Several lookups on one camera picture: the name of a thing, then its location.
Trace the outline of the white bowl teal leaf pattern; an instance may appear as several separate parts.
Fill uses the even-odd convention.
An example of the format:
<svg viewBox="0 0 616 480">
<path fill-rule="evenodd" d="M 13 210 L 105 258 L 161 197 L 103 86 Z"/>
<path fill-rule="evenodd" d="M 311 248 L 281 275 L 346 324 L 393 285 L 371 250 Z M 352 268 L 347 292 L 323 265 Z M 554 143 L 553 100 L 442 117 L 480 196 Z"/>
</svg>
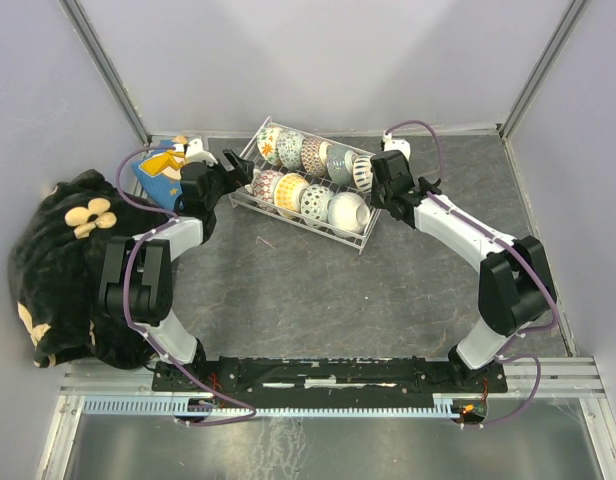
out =
<svg viewBox="0 0 616 480">
<path fill-rule="evenodd" d="M 363 194 L 372 190 L 373 172 L 370 156 L 358 156 L 353 163 L 353 181 L 356 188 Z"/>
</svg>

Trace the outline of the white wire dish rack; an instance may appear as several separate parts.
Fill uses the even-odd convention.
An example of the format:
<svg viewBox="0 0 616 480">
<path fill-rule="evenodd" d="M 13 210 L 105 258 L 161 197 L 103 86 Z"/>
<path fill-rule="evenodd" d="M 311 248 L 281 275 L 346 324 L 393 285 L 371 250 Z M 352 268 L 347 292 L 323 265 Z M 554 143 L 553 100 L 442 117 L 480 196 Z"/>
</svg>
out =
<svg viewBox="0 0 616 480">
<path fill-rule="evenodd" d="M 244 188 L 240 188 L 237 190 L 237 192 L 229 195 L 231 204 L 233 206 L 243 206 L 247 209 L 256 211 L 258 213 L 277 218 L 283 222 L 298 226 L 300 228 L 311 231 L 318 235 L 331 238 L 340 243 L 347 244 L 355 248 L 358 251 L 363 251 L 368 242 L 368 239 L 371 233 L 373 232 L 373 229 L 377 223 L 377 220 L 379 218 L 379 210 L 370 205 L 370 193 L 363 194 L 362 192 L 360 192 L 356 188 L 354 181 L 349 186 L 337 185 L 330 179 L 328 172 L 324 177 L 312 177 L 304 171 L 303 166 L 301 166 L 298 170 L 291 170 L 291 169 L 284 167 L 282 164 L 280 166 L 273 166 L 269 164 L 263 159 L 262 155 L 259 152 L 258 146 L 257 146 L 258 133 L 263 128 L 268 127 L 268 126 L 278 126 L 278 127 L 281 127 L 282 129 L 296 130 L 296 131 L 301 132 L 305 136 L 305 139 L 309 137 L 317 137 L 317 138 L 330 142 L 332 145 L 341 145 L 346 148 L 349 148 L 353 150 L 354 152 L 356 152 L 358 156 L 372 157 L 372 153 L 370 151 L 363 150 L 359 147 L 355 147 L 355 146 L 343 143 L 339 140 L 325 138 L 323 136 L 310 134 L 308 132 L 301 131 L 293 127 L 282 125 L 272 120 L 272 118 L 268 117 L 259 127 L 256 134 L 252 137 L 252 139 L 249 140 L 247 146 L 244 148 L 244 150 L 241 153 L 241 156 L 243 158 L 247 160 L 251 160 L 255 164 L 254 176 L 261 171 L 270 170 L 270 169 L 281 171 L 284 173 L 284 175 L 288 173 L 297 173 L 301 175 L 302 177 L 304 177 L 309 182 L 310 185 L 323 185 L 323 186 L 330 188 L 334 192 L 334 195 L 338 193 L 342 193 L 342 192 L 351 192 L 351 193 L 361 196 L 370 209 L 370 214 L 371 214 L 370 220 L 361 234 L 353 234 L 349 237 L 342 238 L 334 234 L 333 230 L 331 229 L 328 223 L 328 219 L 326 222 L 320 222 L 320 221 L 306 218 L 301 213 L 298 213 L 297 216 L 293 219 L 284 218 L 278 213 L 277 207 L 275 206 L 275 204 L 271 205 L 270 210 L 265 210 L 259 207 L 258 204 L 260 203 L 260 200 L 255 199 L 253 196 L 249 195 Z"/>
</svg>

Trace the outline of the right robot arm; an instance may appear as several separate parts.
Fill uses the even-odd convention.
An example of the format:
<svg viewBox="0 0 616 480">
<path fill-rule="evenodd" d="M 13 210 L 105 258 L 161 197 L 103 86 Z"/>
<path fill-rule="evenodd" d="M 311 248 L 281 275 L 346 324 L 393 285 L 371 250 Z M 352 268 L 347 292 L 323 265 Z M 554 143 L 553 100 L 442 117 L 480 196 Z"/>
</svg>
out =
<svg viewBox="0 0 616 480">
<path fill-rule="evenodd" d="M 374 207 L 439 240 L 478 274 L 480 318 L 449 352 L 451 386 L 471 390 L 515 339 L 558 325 L 555 286 L 537 238 L 503 234 L 469 215 L 441 193 L 437 182 L 415 179 L 397 150 L 373 156 L 371 169 Z"/>
</svg>

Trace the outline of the maroon tile pattern bowl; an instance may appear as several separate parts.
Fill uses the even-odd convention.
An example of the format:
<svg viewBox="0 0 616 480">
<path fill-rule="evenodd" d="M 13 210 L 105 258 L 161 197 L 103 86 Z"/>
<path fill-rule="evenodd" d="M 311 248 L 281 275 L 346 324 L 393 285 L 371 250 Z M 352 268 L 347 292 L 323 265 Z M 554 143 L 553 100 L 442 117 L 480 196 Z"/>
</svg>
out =
<svg viewBox="0 0 616 480">
<path fill-rule="evenodd" d="M 327 174 L 326 160 L 332 144 L 326 140 L 309 137 L 301 147 L 301 161 L 304 171 L 312 177 L 324 177 Z"/>
</svg>

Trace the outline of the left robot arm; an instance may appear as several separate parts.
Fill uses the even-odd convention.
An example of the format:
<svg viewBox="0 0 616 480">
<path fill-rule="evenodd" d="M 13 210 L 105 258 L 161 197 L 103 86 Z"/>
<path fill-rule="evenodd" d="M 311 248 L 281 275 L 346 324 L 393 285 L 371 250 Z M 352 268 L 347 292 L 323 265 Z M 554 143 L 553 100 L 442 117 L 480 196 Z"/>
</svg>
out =
<svg viewBox="0 0 616 480">
<path fill-rule="evenodd" d="M 225 149 L 226 168 L 206 150 L 192 152 L 181 170 L 181 194 L 172 210 L 144 205 L 118 193 L 130 206 L 163 214 L 167 221 L 134 237 L 109 240 L 102 268 L 99 306 L 110 317 L 122 318 L 157 353 L 161 362 L 175 367 L 175 379 L 197 390 L 209 378 L 205 350 L 173 310 L 172 262 L 206 243 L 216 226 L 215 207 L 225 195 L 252 183 L 255 164 Z"/>
</svg>

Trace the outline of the yellow sun pattern bowl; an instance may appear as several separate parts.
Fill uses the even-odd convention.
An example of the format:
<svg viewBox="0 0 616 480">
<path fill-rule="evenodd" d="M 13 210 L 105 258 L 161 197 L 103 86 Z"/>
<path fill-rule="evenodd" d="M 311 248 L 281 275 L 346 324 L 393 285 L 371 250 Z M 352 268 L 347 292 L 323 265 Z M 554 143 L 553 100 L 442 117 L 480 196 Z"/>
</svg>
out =
<svg viewBox="0 0 616 480">
<path fill-rule="evenodd" d="M 284 218 L 295 218 L 301 212 L 301 197 L 309 186 L 309 182 L 297 173 L 283 175 L 274 191 L 278 213 Z"/>
</svg>

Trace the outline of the white bowl orange flower pattern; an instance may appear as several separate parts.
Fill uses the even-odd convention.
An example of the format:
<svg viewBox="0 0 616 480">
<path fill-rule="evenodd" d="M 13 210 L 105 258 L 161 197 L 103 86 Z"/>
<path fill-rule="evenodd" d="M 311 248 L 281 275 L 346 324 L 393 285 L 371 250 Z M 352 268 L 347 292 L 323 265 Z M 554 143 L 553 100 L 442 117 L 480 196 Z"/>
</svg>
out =
<svg viewBox="0 0 616 480">
<path fill-rule="evenodd" d="M 257 146 L 263 159 L 273 166 L 280 166 L 277 141 L 283 129 L 278 126 L 263 128 L 257 136 Z"/>
</svg>

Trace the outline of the black plush flower blanket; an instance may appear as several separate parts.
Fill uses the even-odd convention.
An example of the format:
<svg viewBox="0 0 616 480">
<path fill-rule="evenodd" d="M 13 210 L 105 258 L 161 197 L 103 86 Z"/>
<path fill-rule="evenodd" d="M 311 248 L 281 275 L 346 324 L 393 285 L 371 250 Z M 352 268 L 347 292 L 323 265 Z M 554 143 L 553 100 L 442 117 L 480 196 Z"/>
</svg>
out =
<svg viewBox="0 0 616 480">
<path fill-rule="evenodd" d="M 121 370 L 150 362 L 152 347 L 125 320 L 103 313 L 98 295 L 108 241 L 143 234 L 166 220 L 149 201 L 121 196 L 94 169 L 56 184 L 8 259 L 10 295 L 32 342 L 35 367 L 88 357 Z"/>
</svg>

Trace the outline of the plain white ribbed bowl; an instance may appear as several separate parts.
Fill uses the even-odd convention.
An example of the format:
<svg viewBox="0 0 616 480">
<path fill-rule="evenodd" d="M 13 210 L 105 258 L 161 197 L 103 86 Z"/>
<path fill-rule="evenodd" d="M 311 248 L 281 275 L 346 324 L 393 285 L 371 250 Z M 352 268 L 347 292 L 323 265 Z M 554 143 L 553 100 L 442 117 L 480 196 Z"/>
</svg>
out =
<svg viewBox="0 0 616 480">
<path fill-rule="evenodd" d="M 328 205 L 328 223 L 338 237 L 361 234 L 370 216 L 370 209 L 364 199 L 351 192 L 334 195 Z"/>
</svg>

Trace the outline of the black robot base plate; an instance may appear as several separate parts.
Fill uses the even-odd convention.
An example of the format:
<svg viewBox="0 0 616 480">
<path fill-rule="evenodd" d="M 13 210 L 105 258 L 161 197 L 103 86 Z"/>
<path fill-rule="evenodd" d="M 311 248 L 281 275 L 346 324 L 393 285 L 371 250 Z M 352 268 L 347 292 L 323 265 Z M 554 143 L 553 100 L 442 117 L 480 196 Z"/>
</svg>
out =
<svg viewBox="0 0 616 480">
<path fill-rule="evenodd" d="M 275 359 L 221 357 L 202 367 L 210 387 L 258 409 L 431 407 L 435 394 L 506 393 L 504 369 L 476 371 L 421 357 Z"/>
</svg>

